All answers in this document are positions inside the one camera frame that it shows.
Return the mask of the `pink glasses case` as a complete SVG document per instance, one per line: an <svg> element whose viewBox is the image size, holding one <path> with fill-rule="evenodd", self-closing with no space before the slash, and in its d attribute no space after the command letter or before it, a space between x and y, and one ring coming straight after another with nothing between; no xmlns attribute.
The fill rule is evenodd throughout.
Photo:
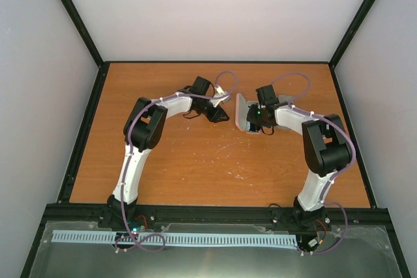
<svg viewBox="0 0 417 278"><path fill-rule="evenodd" d="M247 121L251 105L258 105L255 101L247 101L241 93L236 95L235 124L236 127L245 133L261 133L261 128Z"/></svg>

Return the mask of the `black round sunglasses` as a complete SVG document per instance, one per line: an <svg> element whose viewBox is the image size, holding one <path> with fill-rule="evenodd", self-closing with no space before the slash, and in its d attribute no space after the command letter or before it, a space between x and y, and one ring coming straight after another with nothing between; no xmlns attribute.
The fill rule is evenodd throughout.
<svg viewBox="0 0 417 278"><path fill-rule="evenodd" d="M251 104L248 109L247 121L249 123L249 132L261 131L261 121L259 120L260 110L257 104Z"/></svg>

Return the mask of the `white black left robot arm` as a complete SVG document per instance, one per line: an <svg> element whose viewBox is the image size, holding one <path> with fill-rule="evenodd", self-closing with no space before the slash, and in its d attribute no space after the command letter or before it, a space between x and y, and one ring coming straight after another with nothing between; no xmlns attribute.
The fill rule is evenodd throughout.
<svg viewBox="0 0 417 278"><path fill-rule="evenodd" d="M195 111L212 123L228 121L229 116L220 104L230 100L231 94L218 83L198 76L192 85L169 96L137 99L123 129L125 149L121 173L107 200L114 222L124 228L134 223L141 174L152 149L162 138L166 120Z"/></svg>

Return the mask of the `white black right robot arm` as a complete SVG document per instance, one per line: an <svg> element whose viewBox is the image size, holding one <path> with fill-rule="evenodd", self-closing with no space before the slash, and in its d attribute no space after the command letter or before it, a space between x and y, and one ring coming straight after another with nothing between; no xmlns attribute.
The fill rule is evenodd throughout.
<svg viewBox="0 0 417 278"><path fill-rule="evenodd" d="M291 102L280 101L272 85L256 89L257 101L247 106L249 132L271 134L277 127L302 136L308 174L302 191L295 197L291 221L300 228L324 219L326 196L336 178L356 160L356 150L345 133L339 115L318 115Z"/></svg>

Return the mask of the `grey green glasses case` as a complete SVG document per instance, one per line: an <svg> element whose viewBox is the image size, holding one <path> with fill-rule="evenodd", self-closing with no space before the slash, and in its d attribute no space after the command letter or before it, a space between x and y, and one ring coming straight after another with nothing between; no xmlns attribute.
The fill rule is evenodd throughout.
<svg viewBox="0 0 417 278"><path fill-rule="evenodd" d="M278 96L279 106L274 115L276 118L276 123L280 128L294 130L294 123L296 122L296 118L294 118L294 112L292 111L289 100L292 100L291 96L280 94Z"/></svg>

